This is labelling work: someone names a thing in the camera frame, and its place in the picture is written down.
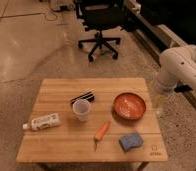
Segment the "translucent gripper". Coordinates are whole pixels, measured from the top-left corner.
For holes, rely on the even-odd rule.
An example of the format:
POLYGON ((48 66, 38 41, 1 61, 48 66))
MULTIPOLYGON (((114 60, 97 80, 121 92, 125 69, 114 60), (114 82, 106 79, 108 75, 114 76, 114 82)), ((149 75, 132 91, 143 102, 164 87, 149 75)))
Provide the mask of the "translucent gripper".
POLYGON ((163 106, 166 96, 168 95, 168 89, 161 84, 153 84, 153 107, 156 109, 156 114, 161 116, 163 114, 163 106))

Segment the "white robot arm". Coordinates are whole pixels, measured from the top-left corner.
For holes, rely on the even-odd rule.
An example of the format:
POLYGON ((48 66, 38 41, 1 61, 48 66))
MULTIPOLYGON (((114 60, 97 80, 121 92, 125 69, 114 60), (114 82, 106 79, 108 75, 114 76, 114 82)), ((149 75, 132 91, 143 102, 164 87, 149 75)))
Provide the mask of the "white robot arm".
POLYGON ((161 68, 154 80, 155 99, 159 107, 169 93, 196 92, 196 46, 186 45, 164 50, 159 57, 161 68))

